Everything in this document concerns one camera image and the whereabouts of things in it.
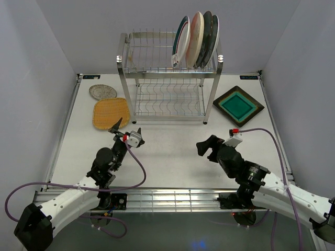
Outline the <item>white plate green red rim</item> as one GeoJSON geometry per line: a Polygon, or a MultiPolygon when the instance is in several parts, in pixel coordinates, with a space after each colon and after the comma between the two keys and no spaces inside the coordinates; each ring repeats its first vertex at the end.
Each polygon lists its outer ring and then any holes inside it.
{"type": "Polygon", "coordinates": [[[184,16],[178,27],[172,49],[171,63],[172,67],[176,68],[180,65],[183,57],[188,49],[191,32],[190,20],[188,16],[184,16]]]}

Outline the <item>pink cream floral plate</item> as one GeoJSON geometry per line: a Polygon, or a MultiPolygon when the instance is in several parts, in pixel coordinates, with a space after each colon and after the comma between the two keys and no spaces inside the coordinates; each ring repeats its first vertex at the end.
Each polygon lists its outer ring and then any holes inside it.
{"type": "Polygon", "coordinates": [[[198,59],[200,49],[202,47],[204,35],[204,17],[199,11],[194,15],[191,22],[189,45],[186,51],[186,65],[187,68],[194,68],[198,59]]]}

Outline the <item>white plate teal lettered rim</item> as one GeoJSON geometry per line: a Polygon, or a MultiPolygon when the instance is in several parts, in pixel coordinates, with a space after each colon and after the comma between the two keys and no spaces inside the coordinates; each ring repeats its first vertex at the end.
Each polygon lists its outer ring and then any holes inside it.
{"type": "Polygon", "coordinates": [[[219,42],[219,18],[217,17],[217,15],[213,15],[213,31],[214,33],[210,48],[210,56],[207,63],[212,60],[219,42]]]}

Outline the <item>dark blue round plate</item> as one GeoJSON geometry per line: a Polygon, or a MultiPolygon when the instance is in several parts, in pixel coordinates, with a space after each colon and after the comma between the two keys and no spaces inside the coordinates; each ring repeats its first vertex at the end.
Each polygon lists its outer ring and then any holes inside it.
{"type": "Polygon", "coordinates": [[[204,18],[204,32],[203,32],[203,40],[202,40],[202,46],[196,61],[196,68],[198,67],[203,67],[203,60],[205,57],[205,54],[207,52],[207,48],[209,45],[210,37],[211,37],[211,32],[213,28],[213,15],[211,11],[206,11],[203,14],[204,18]]]}

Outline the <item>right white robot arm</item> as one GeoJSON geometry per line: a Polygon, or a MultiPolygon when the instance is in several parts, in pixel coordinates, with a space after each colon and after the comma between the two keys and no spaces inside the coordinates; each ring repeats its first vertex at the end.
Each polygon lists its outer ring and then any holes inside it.
{"type": "Polygon", "coordinates": [[[239,185],[236,192],[219,196],[224,209],[264,208],[298,220],[322,240],[334,243],[334,199],[305,191],[278,177],[267,168],[244,160],[236,147],[242,140],[232,136],[223,140],[211,135],[196,143],[203,156],[209,149],[209,161],[217,163],[239,185]]]}

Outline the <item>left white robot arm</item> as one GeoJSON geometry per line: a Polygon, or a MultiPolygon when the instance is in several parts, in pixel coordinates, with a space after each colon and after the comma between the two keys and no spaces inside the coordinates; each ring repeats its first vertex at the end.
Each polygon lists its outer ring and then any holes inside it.
{"type": "Polygon", "coordinates": [[[90,209],[105,209],[111,203],[117,171],[131,148],[139,148],[145,141],[141,130],[122,133],[118,121],[108,131],[114,135],[114,145],[97,151],[89,172],[75,185],[40,205],[27,205],[14,230],[14,235],[26,250],[46,250],[53,238],[68,224],[90,209]]]}

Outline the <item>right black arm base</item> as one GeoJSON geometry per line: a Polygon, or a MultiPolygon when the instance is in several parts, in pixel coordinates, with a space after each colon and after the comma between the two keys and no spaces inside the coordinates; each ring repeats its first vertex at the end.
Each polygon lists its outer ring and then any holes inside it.
{"type": "Polygon", "coordinates": [[[239,198],[236,193],[219,193],[217,201],[221,209],[250,209],[253,204],[239,198]]]}

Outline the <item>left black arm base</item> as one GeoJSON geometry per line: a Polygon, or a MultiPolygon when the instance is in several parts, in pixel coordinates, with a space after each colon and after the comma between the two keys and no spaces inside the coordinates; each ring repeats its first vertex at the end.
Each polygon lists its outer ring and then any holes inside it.
{"type": "Polygon", "coordinates": [[[126,193],[108,193],[107,195],[102,195],[98,208],[107,211],[126,210],[127,197],[126,193]]]}

